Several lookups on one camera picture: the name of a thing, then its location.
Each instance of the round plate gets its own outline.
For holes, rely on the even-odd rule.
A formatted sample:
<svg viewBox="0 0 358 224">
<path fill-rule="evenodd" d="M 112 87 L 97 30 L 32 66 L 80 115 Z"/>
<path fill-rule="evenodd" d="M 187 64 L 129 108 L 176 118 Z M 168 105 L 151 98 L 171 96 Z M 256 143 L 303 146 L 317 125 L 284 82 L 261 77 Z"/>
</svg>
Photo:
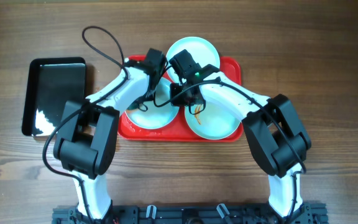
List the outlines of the round plate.
<svg viewBox="0 0 358 224">
<path fill-rule="evenodd" d="M 173 56 L 185 49 L 191 54 L 194 61 L 200 64 L 201 68 L 207 64 L 220 68 L 221 60 L 218 51 L 201 37 L 185 37 L 176 41 L 167 52 L 167 60 L 171 60 Z M 173 68 L 168 69 L 167 73 L 174 83 L 179 83 L 179 77 Z"/>
<path fill-rule="evenodd" d="M 156 87 L 155 102 L 160 105 L 170 98 L 169 85 L 171 84 L 166 78 L 161 78 Z M 126 110 L 125 114 L 132 123 L 144 129 L 157 129 L 162 128 L 169 124 L 178 114 L 179 107 L 172 106 L 170 103 L 157 108 L 154 106 L 153 101 L 144 102 L 149 109 L 147 111 Z"/>
<path fill-rule="evenodd" d="M 195 110 L 196 105 L 191 106 L 191 112 L 195 113 Z M 205 110 L 198 114 L 201 124 L 197 121 L 196 115 L 190 114 L 187 106 L 185 107 L 185 118 L 194 133 L 210 140 L 224 139 L 231 135 L 240 125 L 240 121 L 227 110 L 210 102 L 207 102 Z"/>
</svg>

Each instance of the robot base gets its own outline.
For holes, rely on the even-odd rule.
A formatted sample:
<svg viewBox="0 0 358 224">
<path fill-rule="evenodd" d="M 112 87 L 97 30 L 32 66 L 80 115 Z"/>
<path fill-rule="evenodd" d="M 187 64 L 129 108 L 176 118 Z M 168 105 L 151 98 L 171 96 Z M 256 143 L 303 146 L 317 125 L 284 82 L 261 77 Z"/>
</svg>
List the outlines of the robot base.
<svg viewBox="0 0 358 224">
<path fill-rule="evenodd" d="M 283 220 L 268 203 L 243 206 L 227 206 L 233 224 L 280 224 Z M 104 220 L 95 223 L 112 224 L 222 224 L 216 207 L 158 207 L 155 219 L 146 218 L 147 208 L 137 206 L 112 206 Z M 328 224 L 326 204 L 304 203 L 297 210 L 291 224 Z M 53 209 L 52 224 L 86 224 L 88 217 L 76 210 L 76 206 Z"/>
</svg>

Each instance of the wooden surface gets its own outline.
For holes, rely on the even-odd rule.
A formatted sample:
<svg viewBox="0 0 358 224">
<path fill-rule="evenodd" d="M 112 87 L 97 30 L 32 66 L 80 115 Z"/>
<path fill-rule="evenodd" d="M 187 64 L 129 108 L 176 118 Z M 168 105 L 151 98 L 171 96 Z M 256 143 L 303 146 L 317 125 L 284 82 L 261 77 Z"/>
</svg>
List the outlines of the wooden surface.
<svg viewBox="0 0 358 224">
<path fill-rule="evenodd" d="M 124 55 L 166 52 L 186 36 L 210 40 L 242 66 L 246 88 L 287 95 L 312 139 L 301 178 L 304 200 L 327 203 L 330 223 L 358 223 L 358 3 L 120 1 L 0 4 L 0 223 L 50 223 L 74 205 L 73 181 L 43 165 L 44 142 L 21 133 L 30 62 L 81 56 L 101 88 L 118 68 L 81 39 L 110 30 Z M 90 41 L 118 58 L 113 42 Z M 118 137 L 108 170 L 115 205 L 266 202 L 267 176 L 245 137 L 230 144 L 134 142 Z M 48 158 L 58 166 L 52 154 Z"/>
</svg>

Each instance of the black container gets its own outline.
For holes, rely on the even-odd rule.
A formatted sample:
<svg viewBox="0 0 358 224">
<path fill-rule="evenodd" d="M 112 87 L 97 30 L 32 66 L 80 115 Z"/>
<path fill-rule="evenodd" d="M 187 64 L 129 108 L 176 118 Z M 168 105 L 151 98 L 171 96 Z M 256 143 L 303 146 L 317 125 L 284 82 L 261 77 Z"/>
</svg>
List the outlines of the black container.
<svg viewBox="0 0 358 224">
<path fill-rule="evenodd" d="M 83 99 L 86 64 L 81 57 L 31 62 L 22 123 L 26 136 L 48 136 L 60 123 L 67 100 Z"/>
</svg>

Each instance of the wood grain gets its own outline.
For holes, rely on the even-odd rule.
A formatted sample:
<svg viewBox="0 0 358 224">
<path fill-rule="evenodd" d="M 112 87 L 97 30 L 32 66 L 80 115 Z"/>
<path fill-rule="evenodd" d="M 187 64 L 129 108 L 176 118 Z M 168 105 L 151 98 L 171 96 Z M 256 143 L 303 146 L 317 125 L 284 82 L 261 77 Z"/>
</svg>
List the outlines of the wood grain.
<svg viewBox="0 0 358 224">
<path fill-rule="evenodd" d="M 243 85 L 287 95 L 308 130 L 305 200 L 327 203 L 330 223 L 358 223 L 358 2 L 118 1 L 0 4 L 0 223 L 50 223 L 77 203 L 73 181 L 50 173 L 43 141 L 21 134 L 30 62 L 81 56 L 100 88 L 118 74 L 81 39 L 107 28 L 125 56 L 200 36 L 242 67 Z M 105 35 L 97 47 L 118 58 Z M 230 143 L 134 142 L 119 138 L 108 170 L 115 205 L 266 202 L 267 177 L 245 138 Z M 48 155 L 56 167 L 59 163 Z"/>
</svg>

